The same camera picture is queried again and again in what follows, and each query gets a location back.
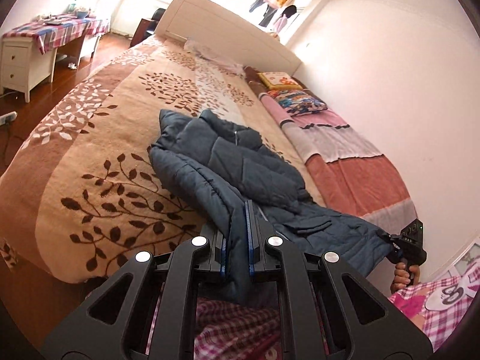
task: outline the human hand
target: human hand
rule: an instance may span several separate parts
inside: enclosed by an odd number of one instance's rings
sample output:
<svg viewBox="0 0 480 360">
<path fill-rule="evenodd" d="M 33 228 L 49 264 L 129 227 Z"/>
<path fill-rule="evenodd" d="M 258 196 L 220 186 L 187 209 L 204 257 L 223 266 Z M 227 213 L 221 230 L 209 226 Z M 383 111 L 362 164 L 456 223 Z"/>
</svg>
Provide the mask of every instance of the human hand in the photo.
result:
<svg viewBox="0 0 480 360">
<path fill-rule="evenodd" d="M 418 265 L 412 265 L 410 267 L 410 272 L 413 273 L 413 285 L 416 285 L 420 281 L 420 267 Z M 405 264 L 403 262 L 399 262 L 395 266 L 395 277 L 393 279 L 392 285 L 390 286 L 390 290 L 392 294 L 397 292 L 398 290 L 403 290 L 410 284 L 410 274 L 406 271 Z"/>
</svg>

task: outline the blue bowl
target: blue bowl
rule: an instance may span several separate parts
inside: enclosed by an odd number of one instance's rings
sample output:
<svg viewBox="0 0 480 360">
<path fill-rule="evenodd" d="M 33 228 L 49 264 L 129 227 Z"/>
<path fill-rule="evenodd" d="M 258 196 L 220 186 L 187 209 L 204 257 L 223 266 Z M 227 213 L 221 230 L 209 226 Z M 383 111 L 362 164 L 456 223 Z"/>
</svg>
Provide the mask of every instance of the blue bowl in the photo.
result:
<svg viewBox="0 0 480 360">
<path fill-rule="evenodd" d="M 85 19 L 88 15 L 88 11 L 77 11 L 77 19 Z"/>
</svg>

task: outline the power strip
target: power strip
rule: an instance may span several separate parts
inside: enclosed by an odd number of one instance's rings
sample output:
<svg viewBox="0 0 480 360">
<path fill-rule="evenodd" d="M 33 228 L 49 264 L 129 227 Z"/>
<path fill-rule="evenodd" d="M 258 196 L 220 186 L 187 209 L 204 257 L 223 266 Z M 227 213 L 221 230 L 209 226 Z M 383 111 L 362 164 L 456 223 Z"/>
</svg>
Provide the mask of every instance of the power strip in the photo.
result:
<svg viewBox="0 0 480 360">
<path fill-rule="evenodd" d="M 15 111 L 10 112 L 9 114 L 5 114 L 0 116 L 0 126 L 13 122 L 17 118 L 17 113 Z"/>
</svg>

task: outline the desk drawer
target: desk drawer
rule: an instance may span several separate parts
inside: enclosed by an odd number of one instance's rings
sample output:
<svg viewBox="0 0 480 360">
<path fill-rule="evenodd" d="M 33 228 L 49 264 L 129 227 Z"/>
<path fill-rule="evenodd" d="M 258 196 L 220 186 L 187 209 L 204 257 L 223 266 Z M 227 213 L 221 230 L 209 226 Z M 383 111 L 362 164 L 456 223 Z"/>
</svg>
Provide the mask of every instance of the desk drawer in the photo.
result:
<svg viewBox="0 0 480 360">
<path fill-rule="evenodd" d="M 9 84 L 15 86 L 27 86 L 28 72 L 24 67 L 3 65 L 1 73 L 2 86 L 8 88 Z"/>
<path fill-rule="evenodd" d="M 28 47 L 3 46 L 1 62 L 3 65 L 27 67 Z"/>
</svg>

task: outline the leaf pattern blanket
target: leaf pattern blanket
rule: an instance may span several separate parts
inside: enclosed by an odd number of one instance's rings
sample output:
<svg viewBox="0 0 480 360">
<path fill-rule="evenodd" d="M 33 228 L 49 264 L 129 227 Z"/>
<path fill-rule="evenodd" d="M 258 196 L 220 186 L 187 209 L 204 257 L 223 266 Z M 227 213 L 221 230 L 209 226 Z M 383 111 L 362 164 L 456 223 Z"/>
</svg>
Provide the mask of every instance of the leaf pattern blanket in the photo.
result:
<svg viewBox="0 0 480 360">
<path fill-rule="evenodd" d="M 78 283 L 141 250 L 172 251 L 205 218 L 162 188 L 148 159 L 162 108 L 203 109 L 261 133 L 303 175 L 295 149 L 239 76 L 173 40 L 148 38 L 87 78 L 41 121 L 0 179 L 0 251 Z"/>
</svg>

